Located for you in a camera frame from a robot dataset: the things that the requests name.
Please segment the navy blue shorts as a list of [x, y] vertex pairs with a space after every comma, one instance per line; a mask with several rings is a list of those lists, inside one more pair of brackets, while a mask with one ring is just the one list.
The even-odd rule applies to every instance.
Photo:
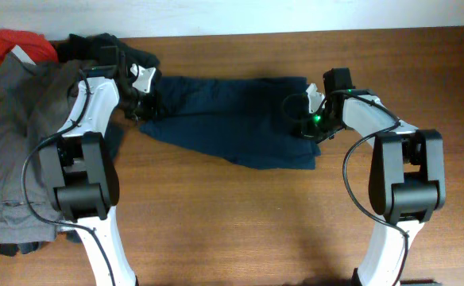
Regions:
[[296, 99], [308, 87], [300, 76], [260, 79], [163, 78], [162, 118], [141, 125], [158, 141], [256, 169], [315, 168], [317, 144], [293, 136], [290, 117], [307, 111]]

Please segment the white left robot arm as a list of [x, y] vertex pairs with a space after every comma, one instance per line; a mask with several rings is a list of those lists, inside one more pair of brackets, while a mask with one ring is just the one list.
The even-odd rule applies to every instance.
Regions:
[[98, 66], [80, 76], [65, 123], [34, 150], [49, 201], [62, 214], [60, 221], [45, 222], [78, 234], [96, 284], [136, 285], [118, 230], [119, 180], [104, 137], [116, 109], [135, 122], [160, 117], [161, 96], [155, 85], [161, 73], [129, 64], [118, 47], [104, 46]]

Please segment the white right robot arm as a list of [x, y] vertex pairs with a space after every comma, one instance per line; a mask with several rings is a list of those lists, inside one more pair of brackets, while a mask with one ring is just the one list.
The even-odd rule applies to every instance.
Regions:
[[[350, 129], [360, 135], [342, 162], [342, 178], [353, 204], [374, 222], [369, 247], [350, 284], [400, 285], [416, 235], [446, 200], [443, 137], [400, 119], [369, 89], [356, 88], [349, 68], [323, 74], [324, 90], [313, 83], [302, 93], [306, 111], [296, 119], [297, 136], [320, 143]], [[353, 152], [372, 149], [366, 210], [348, 176]]]

